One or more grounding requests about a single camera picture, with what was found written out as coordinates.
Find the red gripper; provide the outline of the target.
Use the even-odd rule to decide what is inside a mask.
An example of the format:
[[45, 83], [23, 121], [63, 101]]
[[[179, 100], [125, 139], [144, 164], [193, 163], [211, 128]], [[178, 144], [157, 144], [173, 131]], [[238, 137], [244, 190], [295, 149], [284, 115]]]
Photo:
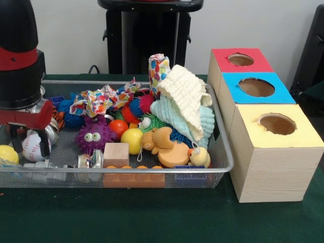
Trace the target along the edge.
[[53, 115], [53, 103], [47, 99], [41, 99], [35, 106], [22, 110], [1, 109], [1, 125], [10, 125], [10, 137], [13, 148], [17, 153], [23, 151], [20, 138], [22, 127], [40, 130], [40, 151], [42, 157], [50, 155], [50, 144], [45, 127], [51, 122]]

